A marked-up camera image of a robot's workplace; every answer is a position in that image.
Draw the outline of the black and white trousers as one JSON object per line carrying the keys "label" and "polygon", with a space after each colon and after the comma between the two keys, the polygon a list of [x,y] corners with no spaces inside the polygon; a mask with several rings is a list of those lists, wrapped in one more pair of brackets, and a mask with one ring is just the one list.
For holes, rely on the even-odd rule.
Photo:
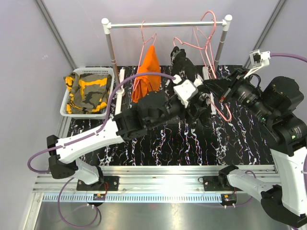
{"label": "black and white trousers", "polygon": [[[186,52],[184,49],[180,49],[178,46],[175,46],[170,54],[171,60],[171,68],[170,73],[171,75],[179,75],[182,80],[190,80],[192,83],[194,81],[199,81],[200,84],[203,82],[202,76],[198,73],[197,68],[194,66],[192,61],[186,56]],[[200,89],[195,96],[200,96],[201,94],[207,94],[207,105],[208,105],[208,122],[186,122],[189,125],[193,125],[194,123],[200,123],[204,128],[209,128],[212,122],[211,116],[211,104],[209,102],[210,94],[207,90]]]}

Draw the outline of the camouflage yellow trousers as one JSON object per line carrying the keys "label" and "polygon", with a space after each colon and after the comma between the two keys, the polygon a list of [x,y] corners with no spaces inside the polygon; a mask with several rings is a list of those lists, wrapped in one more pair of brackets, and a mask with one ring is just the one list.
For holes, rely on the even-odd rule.
{"label": "camouflage yellow trousers", "polygon": [[95,114],[107,107],[112,76],[77,74],[64,77],[69,92],[65,110],[68,114]]}

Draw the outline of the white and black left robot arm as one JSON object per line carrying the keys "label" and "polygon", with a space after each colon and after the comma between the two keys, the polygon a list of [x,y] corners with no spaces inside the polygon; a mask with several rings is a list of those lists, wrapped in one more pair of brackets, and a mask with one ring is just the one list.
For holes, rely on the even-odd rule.
{"label": "white and black left robot arm", "polygon": [[106,119],[101,126],[71,138],[49,136],[48,146],[55,147],[48,159],[54,179],[74,177],[93,190],[103,187],[105,180],[99,166],[92,166],[80,159],[91,151],[105,146],[123,143],[147,135],[149,130],[174,117],[187,123],[197,119],[205,122],[209,105],[208,95],[198,92],[181,101],[178,95],[168,97],[165,92],[149,92],[132,108]]}

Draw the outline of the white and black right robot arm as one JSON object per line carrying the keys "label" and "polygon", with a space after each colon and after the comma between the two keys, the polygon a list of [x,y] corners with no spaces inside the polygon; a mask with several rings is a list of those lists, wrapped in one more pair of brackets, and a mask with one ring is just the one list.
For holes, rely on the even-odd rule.
{"label": "white and black right robot arm", "polygon": [[307,126],[294,110],[304,95],[289,77],[275,77],[265,90],[250,81],[247,69],[240,68],[228,77],[205,80],[201,88],[221,103],[237,102],[260,121],[281,182],[266,183],[230,165],[219,171],[218,185],[249,194],[273,220],[301,228],[307,223]]}

